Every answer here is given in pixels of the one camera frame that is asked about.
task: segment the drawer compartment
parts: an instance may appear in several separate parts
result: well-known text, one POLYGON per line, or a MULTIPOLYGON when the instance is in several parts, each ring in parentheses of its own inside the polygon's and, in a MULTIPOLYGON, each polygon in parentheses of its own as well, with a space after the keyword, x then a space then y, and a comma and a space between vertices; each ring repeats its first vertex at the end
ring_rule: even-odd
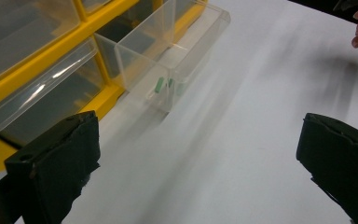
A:
POLYGON ((77 113, 103 88, 91 39, 0 102, 0 137, 24 146, 77 113))
POLYGON ((0 75, 78 24, 71 0, 0 0, 0 75))
POLYGON ((169 0, 118 41, 96 36, 111 78, 170 111, 229 22, 228 12, 203 1, 169 0))

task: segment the dark clothing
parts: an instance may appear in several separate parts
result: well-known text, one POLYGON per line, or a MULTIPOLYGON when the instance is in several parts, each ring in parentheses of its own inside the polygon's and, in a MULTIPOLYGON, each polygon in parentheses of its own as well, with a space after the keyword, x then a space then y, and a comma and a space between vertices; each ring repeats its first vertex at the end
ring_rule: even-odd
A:
POLYGON ((334 6, 338 0, 289 0, 300 5, 311 7, 322 11, 324 13, 339 17, 346 21, 357 23, 358 21, 353 18, 353 14, 358 10, 357 7, 350 8, 346 11, 333 11, 334 6))

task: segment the green object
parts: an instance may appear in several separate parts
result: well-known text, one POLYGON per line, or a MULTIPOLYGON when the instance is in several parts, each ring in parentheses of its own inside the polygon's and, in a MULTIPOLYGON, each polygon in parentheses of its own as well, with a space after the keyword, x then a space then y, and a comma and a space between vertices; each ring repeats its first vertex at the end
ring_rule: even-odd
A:
POLYGON ((170 78, 168 81, 168 87, 170 88, 172 84, 173 84, 173 78, 170 78))
POLYGON ((157 85, 155 88, 155 93, 159 93, 161 91, 162 83, 164 83, 164 77, 160 77, 158 79, 158 82, 157 82, 157 85))

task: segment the white surface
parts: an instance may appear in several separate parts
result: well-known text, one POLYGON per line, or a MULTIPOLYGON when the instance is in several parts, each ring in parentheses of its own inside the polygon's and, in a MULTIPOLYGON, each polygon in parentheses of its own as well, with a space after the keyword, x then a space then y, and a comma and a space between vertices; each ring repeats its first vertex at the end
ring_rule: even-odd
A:
POLYGON ((101 168, 63 223, 350 223, 296 160, 307 112, 358 128, 354 24, 283 0, 231 13, 168 116, 131 95, 101 122, 101 168))

